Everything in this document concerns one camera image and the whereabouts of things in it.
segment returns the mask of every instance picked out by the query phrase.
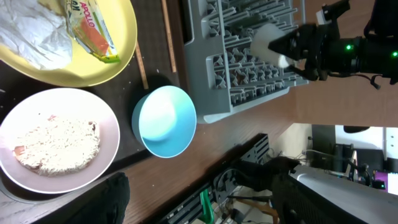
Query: white wall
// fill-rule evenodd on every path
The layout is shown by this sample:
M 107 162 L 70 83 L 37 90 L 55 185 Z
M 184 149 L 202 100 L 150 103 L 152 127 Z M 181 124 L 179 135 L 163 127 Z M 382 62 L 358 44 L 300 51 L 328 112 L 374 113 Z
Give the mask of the white wall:
M 366 131 L 349 134 L 344 131 L 343 125 L 336 125 L 335 132 L 337 144 L 354 144 L 355 149 L 384 149 L 382 127 L 370 127 Z

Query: green component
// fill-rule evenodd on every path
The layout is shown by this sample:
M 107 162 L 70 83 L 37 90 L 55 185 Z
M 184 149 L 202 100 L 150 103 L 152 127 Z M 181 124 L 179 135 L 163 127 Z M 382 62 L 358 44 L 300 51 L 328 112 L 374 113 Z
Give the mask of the green component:
M 203 215 L 199 218 L 199 220 L 206 224 L 212 224 L 214 222 L 214 215 L 209 198 L 209 191 L 207 189 L 200 192 L 200 202 L 203 209 Z

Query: dish drying rack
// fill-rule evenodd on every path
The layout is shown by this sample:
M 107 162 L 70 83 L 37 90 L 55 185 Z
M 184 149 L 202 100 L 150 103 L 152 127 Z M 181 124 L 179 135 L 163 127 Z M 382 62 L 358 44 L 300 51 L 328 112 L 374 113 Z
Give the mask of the dish drying rack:
M 299 75 L 259 60 L 250 53 L 257 29 L 273 23 L 290 32 L 293 0 L 188 0 L 185 44 L 190 96 L 198 123 L 213 123 L 272 100 L 289 88 L 308 84 Z M 302 23 L 305 2 L 300 0 Z

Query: wire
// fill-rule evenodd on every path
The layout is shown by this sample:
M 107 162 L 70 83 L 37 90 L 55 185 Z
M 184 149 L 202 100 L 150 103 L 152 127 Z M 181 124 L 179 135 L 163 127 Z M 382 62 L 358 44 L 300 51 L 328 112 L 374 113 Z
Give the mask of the wire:
M 218 191 L 222 191 L 222 190 L 220 190 L 220 182 L 221 182 L 221 180 L 223 179 L 224 175 L 225 175 L 226 173 L 228 173 L 229 171 L 235 171 L 235 172 L 241 174 L 244 178 L 250 179 L 250 177 L 247 176 L 246 174 L 244 174 L 242 171 L 240 171 L 240 170 L 238 170 L 238 169 L 235 169 L 235 168 L 230 168 L 230 169 L 224 171 L 223 174 L 218 178 L 217 186 L 216 186 L 216 189 L 217 189 Z
M 254 224 L 272 224 L 272 223 L 269 223 L 269 222 L 255 222 L 255 221 L 252 221 L 252 220 L 249 220 L 249 221 L 245 221 L 245 222 L 242 222 L 242 223 L 254 223 Z

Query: teal bowl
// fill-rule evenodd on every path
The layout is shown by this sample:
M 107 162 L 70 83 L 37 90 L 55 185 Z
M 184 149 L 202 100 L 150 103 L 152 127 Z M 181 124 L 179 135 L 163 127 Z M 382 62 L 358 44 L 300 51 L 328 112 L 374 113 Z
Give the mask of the teal bowl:
M 153 155 L 171 158 L 191 143 L 197 115 L 187 93 L 175 86 L 163 86 L 138 102 L 131 123 L 138 141 Z

